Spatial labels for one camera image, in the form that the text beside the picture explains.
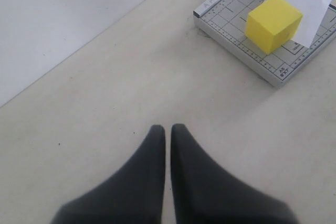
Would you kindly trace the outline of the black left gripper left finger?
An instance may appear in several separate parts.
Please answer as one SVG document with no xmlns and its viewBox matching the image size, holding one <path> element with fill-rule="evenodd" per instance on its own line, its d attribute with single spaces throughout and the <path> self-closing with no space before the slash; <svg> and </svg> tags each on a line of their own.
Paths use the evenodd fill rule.
<svg viewBox="0 0 336 224">
<path fill-rule="evenodd" d="M 161 223 L 165 130 L 151 126 L 131 158 L 102 184 L 64 204 L 53 223 Z"/>
</svg>

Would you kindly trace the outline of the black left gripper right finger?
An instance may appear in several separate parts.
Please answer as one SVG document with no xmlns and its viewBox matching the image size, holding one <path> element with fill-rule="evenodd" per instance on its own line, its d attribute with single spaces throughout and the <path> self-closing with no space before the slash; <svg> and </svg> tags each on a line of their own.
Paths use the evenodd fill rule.
<svg viewBox="0 0 336 224">
<path fill-rule="evenodd" d="M 184 124 L 172 126 L 170 153 L 177 223 L 298 223 L 286 203 L 218 165 Z"/>
</svg>

